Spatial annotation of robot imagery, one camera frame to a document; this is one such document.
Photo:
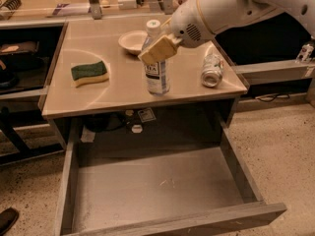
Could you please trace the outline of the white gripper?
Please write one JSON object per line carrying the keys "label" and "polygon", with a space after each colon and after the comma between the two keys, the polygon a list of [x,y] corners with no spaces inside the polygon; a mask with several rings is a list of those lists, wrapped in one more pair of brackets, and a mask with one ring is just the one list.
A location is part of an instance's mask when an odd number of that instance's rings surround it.
{"label": "white gripper", "polygon": [[196,48],[215,36],[205,22],[199,0],[187,0],[181,4],[160,28],[163,30],[169,25],[172,34],[158,37],[138,55],[145,65],[152,65],[173,57],[179,45]]}

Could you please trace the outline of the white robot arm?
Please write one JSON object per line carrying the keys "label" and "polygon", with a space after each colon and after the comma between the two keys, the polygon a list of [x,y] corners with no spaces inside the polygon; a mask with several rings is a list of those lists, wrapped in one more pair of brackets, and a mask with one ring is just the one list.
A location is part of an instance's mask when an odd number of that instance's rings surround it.
{"label": "white robot arm", "polygon": [[315,35],[315,0],[187,0],[162,26],[162,32],[141,52],[146,65],[166,60],[179,47],[195,48],[236,27],[285,12]]}

